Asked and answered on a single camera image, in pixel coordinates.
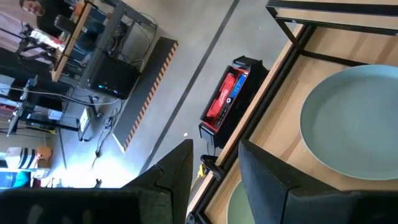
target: concrete floor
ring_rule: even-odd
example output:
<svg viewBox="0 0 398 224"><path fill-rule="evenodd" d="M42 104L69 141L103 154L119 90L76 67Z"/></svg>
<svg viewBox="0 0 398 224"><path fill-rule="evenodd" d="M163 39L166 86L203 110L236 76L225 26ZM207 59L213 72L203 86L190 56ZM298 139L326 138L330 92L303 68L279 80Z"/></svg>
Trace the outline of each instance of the concrete floor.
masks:
<svg viewBox="0 0 398 224"><path fill-rule="evenodd" d="M137 177L173 112L177 115L149 165L155 164L181 141L190 138L194 142L195 177L200 156L207 154L206 142L200 139L198 133L199 117L225 67L232 59L245 55L263 60L264 66L270 68L287 41L265 10L266 1L240 0L192 89L187 93L188 83L234 1L125 1L136 10L152 15L159 23L157 35L178 40L180 46L125 154L110 136L103 146L103 155L90 169L95 158L101 121L96 123L94 133L96 130L97 133L90 142L78 142L76 133L62 131L64 153L59 136L54 137L52 176L62 178L65 187L92 187L96 178L103 180L102 187L121 187ZM127 47L127 54L135 58L142 52L144 44L139 44L141 48L136 49L134 43L145 41L140 31L134 30L129 42L132 47ZM181 108L175 111L184 92L187 93L186 99ZM77 90L74 95L88 94ZM119 105L104 106L103 111L109 116L113 108ZM71 104L66 116L79 117L82 111L83 106ZM65 118L64 123L71 123L71 120Z"/></svg>

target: desk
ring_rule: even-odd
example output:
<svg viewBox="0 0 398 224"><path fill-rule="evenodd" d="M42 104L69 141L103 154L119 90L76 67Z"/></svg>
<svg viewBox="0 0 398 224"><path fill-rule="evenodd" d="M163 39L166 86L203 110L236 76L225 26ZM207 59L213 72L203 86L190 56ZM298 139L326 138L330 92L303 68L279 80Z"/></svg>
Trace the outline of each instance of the desk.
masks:
<svg viewBox="0 0 398 224"><path fill-rule="evenodd" d="M348 67L306 57L304 51L398 66L395 59L398 37L303 25L298 25L293 35L303 50L290 41L286 44L216 161L216 165L227 170L224 179L217 182L211 172L208 174L189 204L188 214L193 214L189 214L188 220L193 217L198 223L226 223L229 198L241 180L236 158L240 139L249 139L279 159L340 190L398 190L398 180L355 179L327 168L307 150L299 131L299 114L308 93L324 78Z"/></svg>
<svg viewBox="0 0 398 224"><path fill-rule="evenodd" d="M76 39L79 36L79 34L84 26L84 23L88 18L88 15L89 15L91 9L93 8L93 5L92 5L93 1L94 0L86 1L85 6L82 10L82 13L77 20L75 31L66 40L67 44L65 46L65 50L63 51L63 53L57 52L58 63L57 63L57 65L55 65L55 68L51 71L51 77L54 82L59 81L59 79L62 75L62 71L65 68L65 65L68 60L68 55L70 55L73 48L75 47ZM128 32L127 32L126 36L128 36L130 31L132 30L134 23L138 23L140 25L145 24L153 29L157 28L157 26L152 21L150 21L148 18L143 16L140 12L137 12L133 8L126 5L126 3L122 2L122 1L115 1L115 0L113 0L113 1L115 2L116 7L114 8L112 17L106 24L104 33L102 35L100 35L100 38L97 41L97 43L98 43L97 45L98 45L99 49L105 49L106 44L108 43L109 39L111 38L111 36L112 36L115 28L118 26L119 22L121 22L121 19L123 18L123 16L127 16L128 18L132 19L132 21L133 21L133 23L128 28ZM83 82L80 84L80 86L83 86L83 87L86 86L86 81L88 79L90 69L94 69L95 64L96 64L96 57L95 57L95 53L94 53L93 56L91 57L91 60L88 62L87 66L85 68L85 71L87 70L87 72L83 72L83 75L80 78L80 80L82 80L82 82Z"/></svg>
<svg viewBox="0 0 398 224"><path fill-rule="evenodd" d="M65 46L65 49L63 50L63 52L61 52L59 50L56 51L57 62L51 71L51 78L54 82L57 82L61 77L62 71L65 68L65 65L67 64L67 61L68 61L68 55L71 54L73 48L75 47L77 37L79 36L87 18L88 18L88 15L89 15L91 9L93 8L93 5L92 5L93 3L94 3L94 0L86 0L84 8L83 8L80 16L77 19L75 31L73 31L73 34L69 35L65 39L65 42L67 43Z"/></svg>
<svg viewBox="0 0 398 224"><path fill-rule="evenodd" d="M367 32L387 35L396 35L398 29L396 0L269 0L267 10L278 22L316 21L318 26L365 28Z"/></svg>

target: cable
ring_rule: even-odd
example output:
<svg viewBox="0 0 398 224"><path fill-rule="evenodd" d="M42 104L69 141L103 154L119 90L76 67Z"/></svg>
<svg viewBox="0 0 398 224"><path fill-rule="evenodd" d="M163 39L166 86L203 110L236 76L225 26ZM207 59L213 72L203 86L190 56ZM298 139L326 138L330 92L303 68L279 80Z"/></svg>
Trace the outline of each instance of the cable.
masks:
<svg viewBox="0 0 398 224"><path fill-rule="evenodd" d="M89 96L94 96L95 93L89 94L89 95L74 95L73 97L89 97Z"/></svg>
<svg viewBox="0 0 398 224"><path fill-rule="evenodd" d="M141 62L141 67L140 67L139 71L142 72L144 70L145 59L141 58L141 59L137 59L137 60L132 62L131 59L129 57L125 56L124 54L119 53L119 55L122 56L124 61L126 61L129 65L132 65L132 66L136 62Z"/></svg>
<svg viewBox="0 0 398 224"><path fill-rule="evenodd" d="M138 28L142 31L142 33L147 37L148 43L149 43L149 46L148 46L147 50L145 51L144 55L142 56L142 58L144 58L145 55L147 55L147 53L148 53L150 47L152 46L152 44L153 44L154 41L155 41L155 37L156 37L156 33L157 33L157 27L156 27L156 29L155 29L154 37L152 38L152 40L150 40L150 38L148 37L148 35L145 33L145 31L144 31L141 27L139 27L139 26L137 26L137 27L138 27Z"/></svg>
<svg viewBox="0 0 398 224"><path fill-rule="evenodd" d="M211 154L210 154L209 146L210 146L209 143L207 143L207 145L206 145L207 154L210 156ZM216 148L215 147L213 147L213 156L216 156Z"/></svg>
<svg viewBox="0 0 398 224"><path fill-rule="evenodd" d="M10 88L0 88L0 90L25 91L25 90L23 90L23 89L20 89L20 88L13 88L13 87L10 87ZM65 98L65 99L68 99L68 100L73 101L73 102L75 102L75 103L79 103L79 104L86 105L86 106L111 105L111 104L114 104L114 103L116 103L117 101L119 101L119 99L117 99L117 100L114 100L114 101L109 102L109 103L87 103L87 102L81 101L81 100L79 100L79 99L74 99L74 98L72 98L72 97L65 96L65 95L62 95L62 94L59 94L59 93L50 93L50 92L32 91L32 90L28 90L28 92L29 92L29 93L41 94L41 95L58 96L58 97Z"/></svg>
<svg viewBox="0 0 398 224"><path fill-rule="evenodd" d="M144 12L139 12L139 13L141 13L142 15L145 15L145 16L149 16L151 19L153 19L153 23L155 25L157 25L156 19L153 16L149 15L148 13L144 13Z"/></svg>
<svg viewBox="0 0 398 224"><path fill-rule="evenodd" d="M123 108L123 102L120 101L120 108L113 109L111 116L104 120L104 123L103 123L104 129L102 130L101 134L99 134L99 137L97 140L97 148L95 150L94 161L90 168L91 170L94 169L94 165L95 165L95 162L97 161L97 159L101 157L102 147L105 143L105 140L111 135L112 129L113 129L114 125L116 124L116 121L118 120L118 116L121 113L122 108Z"/></svg>

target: light green plate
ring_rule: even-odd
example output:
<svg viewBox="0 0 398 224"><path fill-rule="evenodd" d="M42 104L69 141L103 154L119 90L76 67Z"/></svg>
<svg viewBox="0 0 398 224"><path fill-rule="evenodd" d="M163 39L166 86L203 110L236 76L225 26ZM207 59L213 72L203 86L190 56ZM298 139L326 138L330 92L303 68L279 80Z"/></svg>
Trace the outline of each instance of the light green plate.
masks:
<svg viewBox="0 0 398 224"><path fill-rule="evenodd" d="M248 196L240 181L229 199L227 209L227 224L254 224Z"/></svg>
<svg viewBox="0 0 398 224"><path fill-rule="evenodd" d="M323 80L305 100L300 130L310 152L335 171L398 179L398 68L363 65Z"/></svg>

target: wooden desk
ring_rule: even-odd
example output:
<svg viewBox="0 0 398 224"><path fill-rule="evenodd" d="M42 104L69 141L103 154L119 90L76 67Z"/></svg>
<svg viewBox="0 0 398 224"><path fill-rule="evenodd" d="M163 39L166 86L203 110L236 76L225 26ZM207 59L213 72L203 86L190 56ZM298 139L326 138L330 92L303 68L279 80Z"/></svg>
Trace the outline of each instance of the wooden desk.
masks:
<svg viewBox="0 0 398 224"><path fill-rule="evenodd" d="M295 35L301 30L302 26L298 25ZM270 87L271 80L275 77L281 61L286 58L286 53L291 47L292 44L288 43L279 55L231 139L221 152L217 164L226 159L231 145L242 131L244 124L247 123L263 93ZM396 60L398 37L317 28L310 38L306 50L360 62L398 66ZM257 124L249 140L279 159L337 189L398 190L398 180L360 180L339 174L318 162L303 144L299 132L299 113L304 99L323 79L344 68L346 68L344 65L300 56L272 100L270 107L262 115L261 121ZM211 178L212 174L210 173L194 196L188 211L191 211L196 205ZM240 179L238 161L236 161L205 210L205 214L212 223L226 223L228 201Z"/></svg>
<svg viewBox="0 0 398 224"><path fill-rule="evenodd" d="M307 2L331 2L353 4L386 4L398 5L396 0L305 0ZM369 16L335 12L322 12L297 9L278 9L277 16L296 21L318 21L343 25L356 25L360 27L373 27L385 29L398 29L398 18L389 16Z"/></svg>
<svg viewBox="0 0 398 224"><path fill-rule="evenodd" d="M67 45L65 46L65 50L63 51L63 53L59 50L56 52L58 63L57 65L54 66L53 70L51 71L51 78L54 82L57 82L60 79L62 71L65 68L65 65L67 64L68 56L71 54L73 48L75 47L76 40L80 35L80 32L88 18L91 8L93 7L91 4L94 3L94 0L87 0L87 1L89 3L87 2L85 3L83 11L81 12L80 17L78 18L75 31L73 32L72 35L70 35L65 39L65 42L67 43Z"/></svg>

